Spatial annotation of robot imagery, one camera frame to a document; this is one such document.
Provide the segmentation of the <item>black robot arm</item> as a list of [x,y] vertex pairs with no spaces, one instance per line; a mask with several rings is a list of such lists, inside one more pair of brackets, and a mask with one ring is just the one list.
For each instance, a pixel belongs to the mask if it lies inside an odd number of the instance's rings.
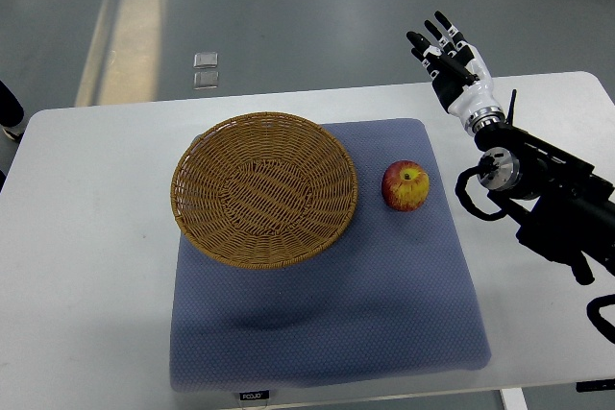
[[480,182],[499,207],[480,217],[510,217],[521,245],[570,267],[579,284],[589,285],[590,259],[614,270],[614,186],[593,165],[514,126],[512,117],[491,107],[471,126],[483,153]]

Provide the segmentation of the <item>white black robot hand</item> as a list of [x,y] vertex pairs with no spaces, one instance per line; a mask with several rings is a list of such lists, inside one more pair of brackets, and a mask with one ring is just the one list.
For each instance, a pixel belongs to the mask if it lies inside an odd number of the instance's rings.
[[493,95],[494,82],[480,52],[446,15],[437,11],[434,17],[424,22],[434,41],[413,31],[406,38],[429,74],[441,107],[470,135],[503,122],[504,110]]

